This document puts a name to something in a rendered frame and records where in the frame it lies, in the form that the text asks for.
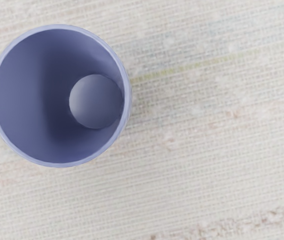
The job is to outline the lavender blue cup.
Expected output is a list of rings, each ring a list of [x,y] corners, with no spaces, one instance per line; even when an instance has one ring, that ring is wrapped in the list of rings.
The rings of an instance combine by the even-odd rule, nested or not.
[[[98,157],[124,130],[131,105],[120,58],[83,28],[40,26],[0,55],[0,136],[35,164],[66,168]]]

